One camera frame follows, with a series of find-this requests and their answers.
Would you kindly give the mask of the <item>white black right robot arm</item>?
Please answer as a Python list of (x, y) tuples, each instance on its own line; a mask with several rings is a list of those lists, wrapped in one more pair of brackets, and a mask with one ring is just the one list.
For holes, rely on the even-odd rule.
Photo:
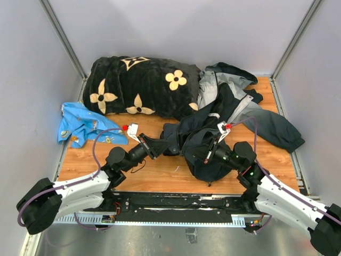
[(204, 144), (203, 162), (237, 171), (237, 179), (246, 189), (241, 200), (245, 212), (269, 214), (302, 230), (320, 254), (340, 255), (340, 206), (325, 205), (281, 182), (261, 166), (255, 149), (246, 141), (229, 148), (212, 139)]

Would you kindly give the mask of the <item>dark grey zip jacket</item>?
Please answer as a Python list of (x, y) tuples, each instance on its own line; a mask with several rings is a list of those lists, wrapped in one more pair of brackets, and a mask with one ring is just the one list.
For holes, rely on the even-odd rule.
[(194, 146), (211, 142), (219, 135), (218, 124), (243, 122), (252, 132), (276, 147), (294, 152), (304, 144), (301, 133), (283, 116), (262, 109), (261, 94), (247, 86), (256, 85), (253, 74), (218, 62), (200, 73), (199, 109), (177, 124), (166, 123), (160, 135), (170, 141), (165, 156), (183, 156), (192, 175), (201, 181), (213, 182), (225, 177), (231, 169), (218, 161), (205, 164), (189, 153)]

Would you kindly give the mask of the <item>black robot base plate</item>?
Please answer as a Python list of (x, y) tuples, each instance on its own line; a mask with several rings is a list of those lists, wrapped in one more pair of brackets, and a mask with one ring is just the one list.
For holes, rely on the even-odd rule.
[(103, 203), (88, 212), (114, 213), (117, 221), (161, 223), (225, 223), (233, 216), (259, 219), (264, 214), (241, 195), (145, 193), (117, 191), (105, 194)]

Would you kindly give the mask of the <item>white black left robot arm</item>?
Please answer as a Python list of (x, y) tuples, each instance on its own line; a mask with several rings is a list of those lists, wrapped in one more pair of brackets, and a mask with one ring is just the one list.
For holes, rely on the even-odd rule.
[(16, 205), (17, 222), (31, 235), (46, 230), (56, 219), (86, 209), (110, 210), (113, 196), (106, 193), (125, 180), (124, 172), (142, 163), (146, 157), (156, 159), (171, 145), (165, 139), (152, 139), (141, 133), (138, 144), (126, 151), (113, 147), (104, 165), (88, 175), (65, 181), (38, 180)]

